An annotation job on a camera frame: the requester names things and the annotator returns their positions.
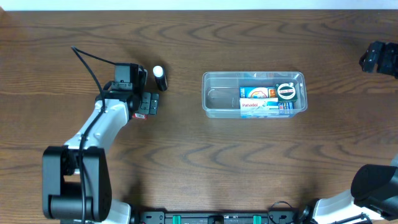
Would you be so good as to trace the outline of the red Panadol box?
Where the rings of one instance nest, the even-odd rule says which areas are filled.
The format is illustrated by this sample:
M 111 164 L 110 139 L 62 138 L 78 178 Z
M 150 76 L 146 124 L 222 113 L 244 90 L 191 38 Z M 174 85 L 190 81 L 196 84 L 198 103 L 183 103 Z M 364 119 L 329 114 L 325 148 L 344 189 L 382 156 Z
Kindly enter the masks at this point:
M 147 119 L 147 115 L 142 113 L 134 113 L 132 117 L 134 119 Z

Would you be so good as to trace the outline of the black bottle white cap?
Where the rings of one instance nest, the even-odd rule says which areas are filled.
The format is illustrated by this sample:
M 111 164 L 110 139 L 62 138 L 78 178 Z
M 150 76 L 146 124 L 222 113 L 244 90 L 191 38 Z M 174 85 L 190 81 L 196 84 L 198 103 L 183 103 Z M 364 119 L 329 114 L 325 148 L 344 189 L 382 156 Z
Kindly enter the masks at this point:
M 167 78 L 165 75 L 165 70 L 160 65 L 157 65 L 152 70 L 155 78 L 155 82 L 160 91 L 166 91 L 168 89 Z

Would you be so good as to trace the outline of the blue Cool Fever box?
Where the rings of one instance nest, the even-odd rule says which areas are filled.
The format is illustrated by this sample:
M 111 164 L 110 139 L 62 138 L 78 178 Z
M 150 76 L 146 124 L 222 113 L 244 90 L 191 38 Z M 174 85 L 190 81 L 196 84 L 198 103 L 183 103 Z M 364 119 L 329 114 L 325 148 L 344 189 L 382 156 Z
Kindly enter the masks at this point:
M 244 86 L 239 88 L 240 98 L 277 98 L 275 87 L 252 87 Z M 294 109 L 295 102 L 280 102 L 279 109 L 271 111 L 243 111 L 241 113 L 242 118 L 266 118 L 266 117 L 278 117 L 284 115 L 284 110 Z

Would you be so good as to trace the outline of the green round balm box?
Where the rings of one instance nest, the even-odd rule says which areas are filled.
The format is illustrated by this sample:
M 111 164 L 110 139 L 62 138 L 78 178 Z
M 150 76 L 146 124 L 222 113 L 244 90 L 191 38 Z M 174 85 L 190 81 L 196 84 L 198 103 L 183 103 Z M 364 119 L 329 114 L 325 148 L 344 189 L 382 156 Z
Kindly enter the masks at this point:
M 277 83 L 275 84 L 275 90 L 280 102 L 297 101 L 297 90 L 293 83 Z

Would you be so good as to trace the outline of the clear plastic container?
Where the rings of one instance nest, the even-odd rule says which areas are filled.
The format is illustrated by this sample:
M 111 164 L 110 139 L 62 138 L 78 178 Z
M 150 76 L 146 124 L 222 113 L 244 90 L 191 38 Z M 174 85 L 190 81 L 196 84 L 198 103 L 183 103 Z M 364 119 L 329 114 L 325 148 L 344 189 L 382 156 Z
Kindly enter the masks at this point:
M 293 83 L 298 98 L 294 109 L 284 110 L 282 116 L 266 118 L 291 118 L 307 110 L 307 89 L 301 72 L 206 72 L 202 80 L 202 107 L 209 118 L 242 118 L 239 88 L 275 87 L 277 83 Z

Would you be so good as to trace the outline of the white Panadol box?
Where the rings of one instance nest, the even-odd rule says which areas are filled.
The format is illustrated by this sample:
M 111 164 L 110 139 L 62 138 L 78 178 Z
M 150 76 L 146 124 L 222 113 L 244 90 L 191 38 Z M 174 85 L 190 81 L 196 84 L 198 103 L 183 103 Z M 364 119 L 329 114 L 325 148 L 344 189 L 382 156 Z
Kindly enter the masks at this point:
M 240 110 L 243 111 L 271 111 L 279 109 L 278 98 L 240 98 Z

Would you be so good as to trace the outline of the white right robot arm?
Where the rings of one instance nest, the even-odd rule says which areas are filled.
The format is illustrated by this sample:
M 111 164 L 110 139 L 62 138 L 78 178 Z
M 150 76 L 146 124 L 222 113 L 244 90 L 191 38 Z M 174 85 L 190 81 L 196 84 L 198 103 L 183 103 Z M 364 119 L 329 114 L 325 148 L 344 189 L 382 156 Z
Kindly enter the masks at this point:
M 397 44 L 375 41 L 361 56 L 362 71 L 397 78 Z M 366 164 L 357 171 L 349 190 L 307 205 L 300 223 L 373 223 L 397 219 L 397 156 L 388 166 Z

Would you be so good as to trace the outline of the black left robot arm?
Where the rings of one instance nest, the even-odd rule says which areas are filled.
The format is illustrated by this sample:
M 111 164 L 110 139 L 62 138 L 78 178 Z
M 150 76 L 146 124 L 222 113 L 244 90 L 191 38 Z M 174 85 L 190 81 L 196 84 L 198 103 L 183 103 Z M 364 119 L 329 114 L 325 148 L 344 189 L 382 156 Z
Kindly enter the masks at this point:
M 112 198 L 106 154 L 118 132 L 133 118 L 156 114 L 159 96 L 144 90 L 147 70 L 118 63 L 114 80 L 95 99 L 81 129 L 64 145 L 42 156 L 42 210 L 62 223 L 130 223 L 129 204 Z

